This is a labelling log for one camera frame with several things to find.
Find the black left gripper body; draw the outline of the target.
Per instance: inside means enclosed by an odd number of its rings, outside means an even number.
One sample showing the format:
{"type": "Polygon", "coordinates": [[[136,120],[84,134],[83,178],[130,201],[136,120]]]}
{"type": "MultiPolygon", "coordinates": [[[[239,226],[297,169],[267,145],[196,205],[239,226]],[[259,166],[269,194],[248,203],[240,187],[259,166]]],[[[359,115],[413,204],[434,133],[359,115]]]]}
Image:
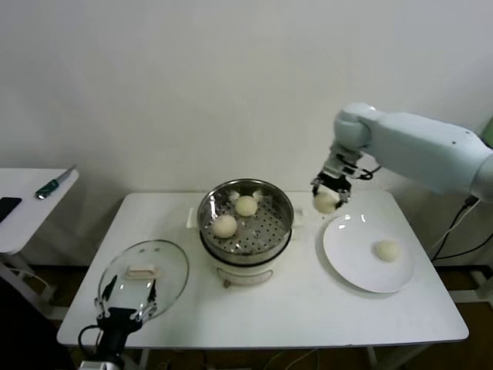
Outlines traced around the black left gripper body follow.
{"type": "Polygon", "coordinates": [[[102,337],[96,349],[96,360],[120,362],[128,337],[140,330],[142,320],[135,316],[136,309],[110,308],[109,317],[97,319],[102,337]]]}

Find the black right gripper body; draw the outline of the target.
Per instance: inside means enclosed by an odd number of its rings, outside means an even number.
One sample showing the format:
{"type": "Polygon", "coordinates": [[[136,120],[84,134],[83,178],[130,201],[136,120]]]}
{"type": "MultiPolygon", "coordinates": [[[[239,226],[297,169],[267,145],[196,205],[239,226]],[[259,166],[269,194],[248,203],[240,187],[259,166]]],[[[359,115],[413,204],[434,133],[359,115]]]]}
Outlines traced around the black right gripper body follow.
{"type": "Polygon", "coordinates": [[[335,193],[337,193],[338,189],[351,189],[351,184],[346,180],[344,175],[332,177],[330,174],[321,171],[316,177],[320,179],[320,187],[325,187],[335,193]]]}

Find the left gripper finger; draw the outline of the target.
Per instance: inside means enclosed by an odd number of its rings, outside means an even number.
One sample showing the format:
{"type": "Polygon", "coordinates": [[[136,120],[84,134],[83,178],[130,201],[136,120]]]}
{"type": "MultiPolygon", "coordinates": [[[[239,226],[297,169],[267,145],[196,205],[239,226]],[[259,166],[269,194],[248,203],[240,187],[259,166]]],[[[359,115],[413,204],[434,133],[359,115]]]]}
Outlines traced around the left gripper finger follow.
{"type": "Polygon", "coordinates": [[[145,304],[141,304],[140,308],[130,315],[132,321],[146,323],[149,319],[152,319],[157,312],[156,303],[156,280],[152,283],[148,283],[149,294],[145,304]]]}
{"type": "Polygon", "coordinates": [[[114,275],[110,282],[104,287],[102,293],[95,298],[98,319],[108,318],[110,316],[108,304],[115,284],[116,276],[114,275]]]}

